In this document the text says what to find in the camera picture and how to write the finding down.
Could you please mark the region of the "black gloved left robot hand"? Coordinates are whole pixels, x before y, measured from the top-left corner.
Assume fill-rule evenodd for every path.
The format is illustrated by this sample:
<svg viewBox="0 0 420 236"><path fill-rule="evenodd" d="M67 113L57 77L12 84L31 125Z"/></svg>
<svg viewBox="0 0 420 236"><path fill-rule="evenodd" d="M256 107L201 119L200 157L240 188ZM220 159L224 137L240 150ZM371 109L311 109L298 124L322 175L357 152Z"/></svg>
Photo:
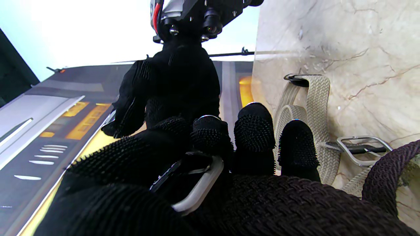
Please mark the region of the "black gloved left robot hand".
<svg viewBox="0 0 420 236"><path fill-rule="evenodd" d="M329 190L316 176L311 133L286 129L286 167L274 175L274 128L261 103L227 124L168 118L72 164L35 236L319 236Z"/></svg>

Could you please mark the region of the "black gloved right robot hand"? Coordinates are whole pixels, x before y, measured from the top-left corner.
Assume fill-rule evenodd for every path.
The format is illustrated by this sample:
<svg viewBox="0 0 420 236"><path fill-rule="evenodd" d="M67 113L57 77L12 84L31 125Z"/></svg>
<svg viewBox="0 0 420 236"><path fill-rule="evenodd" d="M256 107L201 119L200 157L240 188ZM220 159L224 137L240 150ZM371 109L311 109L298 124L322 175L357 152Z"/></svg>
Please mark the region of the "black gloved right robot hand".
<svg viewBox="0 0 420 236"><path fill-rule="evenodd" d="M115 119L101 130L122 138L171 117L188 124L204 115L218 117L220 94L217 70L201 44L167 43L126 72L113 103Z"/></svg>

